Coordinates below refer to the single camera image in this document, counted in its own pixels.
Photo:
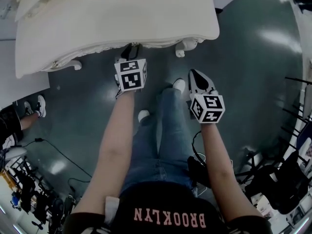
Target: jeans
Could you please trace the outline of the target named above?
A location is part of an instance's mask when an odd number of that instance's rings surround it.
[[[187,159],[192,154],[191,137],[184,118],[181,92],[165,89],[158,101],[162,138],[157,151],[157,117],[145,117],[133,138],[131,165],[122,192],[141,182],[175,182],[193,189]]]

